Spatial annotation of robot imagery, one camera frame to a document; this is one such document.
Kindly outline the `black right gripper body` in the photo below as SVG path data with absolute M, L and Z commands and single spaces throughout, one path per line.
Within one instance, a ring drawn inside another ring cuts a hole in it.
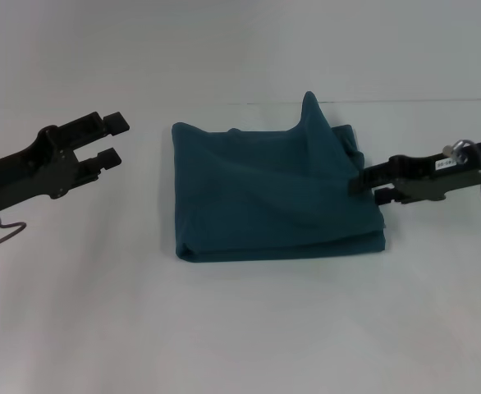
M 475 150 L 463 150 L 458 163 L 442 153 L 425 158 L 405 155 L 393 156 L 392 184 L 396 196 L 393 200 L 401 204 L 420 201 L 438 202 L 446 198 L 449 191 L 481 185 L 481 159 Z

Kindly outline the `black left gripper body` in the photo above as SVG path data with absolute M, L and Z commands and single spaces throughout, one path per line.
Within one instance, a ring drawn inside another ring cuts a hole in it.
M 48 126 L 28 148 L 1 158 L 0 211 L 39 195 L 57 199 L 97 180 L 98 171 L 74 154 L 97 138 L 94 124 Z

